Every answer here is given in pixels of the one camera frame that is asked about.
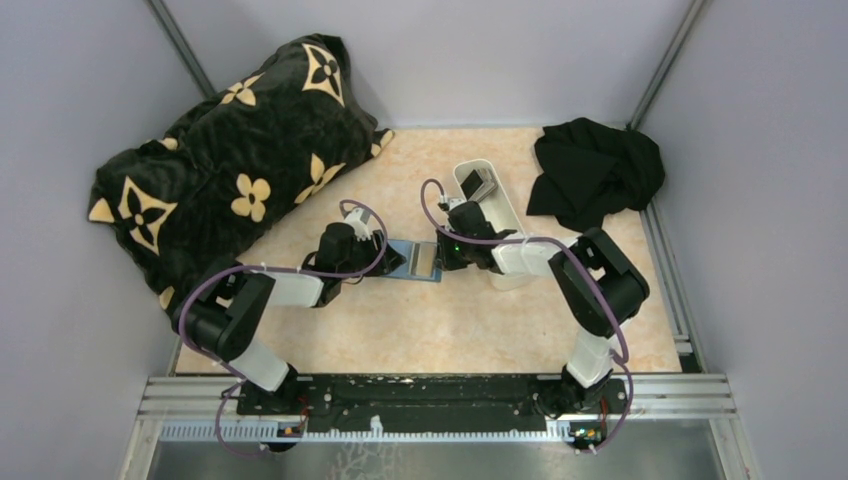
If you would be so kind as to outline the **blue leather card holder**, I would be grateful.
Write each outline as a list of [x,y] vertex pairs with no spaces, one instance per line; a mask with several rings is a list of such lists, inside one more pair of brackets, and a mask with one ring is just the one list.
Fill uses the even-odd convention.
[[442,270],[437,264],[437,253],[438,246],[434,242],[389,239],[376,276],[439,283]]

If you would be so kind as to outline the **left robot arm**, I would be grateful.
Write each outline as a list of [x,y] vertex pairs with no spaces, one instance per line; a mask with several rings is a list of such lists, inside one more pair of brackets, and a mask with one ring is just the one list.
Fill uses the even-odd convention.
[[353,226],[335,222],[325,228],[318,249],[305,257],[300,270],[250,271],[222,258],[201,280],[229,269],[227,276],[204,289],[187,310],[179,302],[167,312],[174,332],[183,333],[201,353],[254,386],[277,393],[297,373],[256,337],[266,307],[321,308],[340,294],[344,280],[385,276],[406,263],[383,231],[360,238]]

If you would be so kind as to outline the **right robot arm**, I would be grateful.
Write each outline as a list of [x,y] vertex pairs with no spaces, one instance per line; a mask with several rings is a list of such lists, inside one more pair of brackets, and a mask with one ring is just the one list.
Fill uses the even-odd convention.
[[650,287],[641,272],[602,229],[572,243],[496,230],[481,206],[440,203],[446,225],[436,227],[440,262],[452,271],[474,265],[496,277],[556,281],[580,330],[564,377],[584,390],[602,384],[615,361],[629,356],[623,325],[641,309]]

